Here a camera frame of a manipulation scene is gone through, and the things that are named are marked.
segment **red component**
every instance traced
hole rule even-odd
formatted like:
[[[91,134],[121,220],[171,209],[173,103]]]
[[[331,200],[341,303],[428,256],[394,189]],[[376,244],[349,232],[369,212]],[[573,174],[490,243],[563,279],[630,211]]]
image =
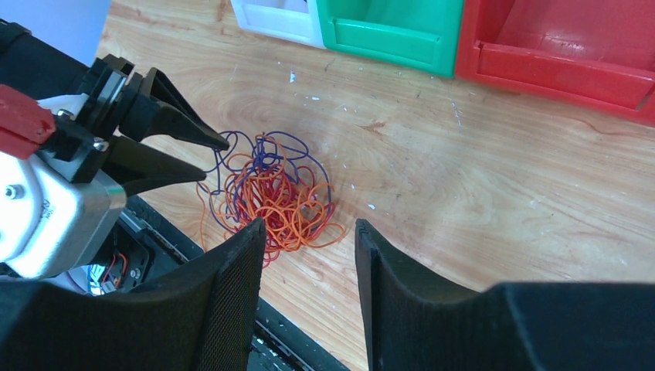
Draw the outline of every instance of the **red component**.
[[[50,111],[25,94],[0,84],[0,151],[25,160],[55,130]]]
[[[655,0],[466,0],[456,75],[655,126]]]

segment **wooden table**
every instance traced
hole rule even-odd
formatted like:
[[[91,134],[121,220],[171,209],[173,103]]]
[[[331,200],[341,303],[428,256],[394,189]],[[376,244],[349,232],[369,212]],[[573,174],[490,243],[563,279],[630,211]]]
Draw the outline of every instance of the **wooden table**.
[[[261,295],[352,369],[366,368],[356,218],[477,290],[506,280],[655,281],[651,128],[244,33],[228,0],[116,0],[98,53],[165,71],[217,131],[280,129],[310,145],[349,233],[284,254],[264,271]],[[146,142],[212,167],[206,148]],[[193,184],[144,197],[199,241]],[[208,226],[215,246],[222,231]]]

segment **tangled wire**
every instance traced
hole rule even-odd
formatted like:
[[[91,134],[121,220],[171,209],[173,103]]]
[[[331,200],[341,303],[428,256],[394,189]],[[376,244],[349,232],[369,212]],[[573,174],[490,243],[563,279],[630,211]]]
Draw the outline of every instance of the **tangled wire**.
[[[264,267],[280,256],[281,251],[297,251],[301,247],[321,248],[343,239],[346,230],[331,223],[336,205],[332,201],[333,187],[325,168],[312,157],[308,146],[299,138],[283,131],[259,134],[254,141],[242,131],[220,133],[228,141],[234,140],[230,150],[222,154],[214,151],[218,189],[211,190],[202,182],[196,193],[202,200],[201,244],[206,204],[201,191],[209,199],[209,210],[214,220],[226,230],[226,238],[260,217],[266,224],[266,254]],[[283,145],[276,137],[294,141],[295,148]],[[237,153],[239,139],[245,138],[252,151]],[[312,169],[320,169],[319,179]],[[221,189],[221,169],[229,172]],[[217,198],[225,198],[216,205]],[[330,227],[340,230],[339,236],[327,243],[318,243],[321,234]]]

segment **green storage bin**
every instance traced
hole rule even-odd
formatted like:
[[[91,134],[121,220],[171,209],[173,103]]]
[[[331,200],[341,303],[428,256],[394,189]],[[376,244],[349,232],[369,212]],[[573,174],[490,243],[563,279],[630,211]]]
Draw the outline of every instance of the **green storage bin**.
[[[325,47],[454,77],[464,0],[317,0]]]

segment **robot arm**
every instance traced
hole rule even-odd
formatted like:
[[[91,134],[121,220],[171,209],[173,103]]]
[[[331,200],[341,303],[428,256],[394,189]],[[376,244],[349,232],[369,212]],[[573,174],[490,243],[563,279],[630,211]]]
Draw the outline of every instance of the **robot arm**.
[[[0,263],[20,276],[88,264],[127,197],[205,178],[144,138],[228,148],[161,71],[133,68],[111,55],[86,67],[0,20]]]

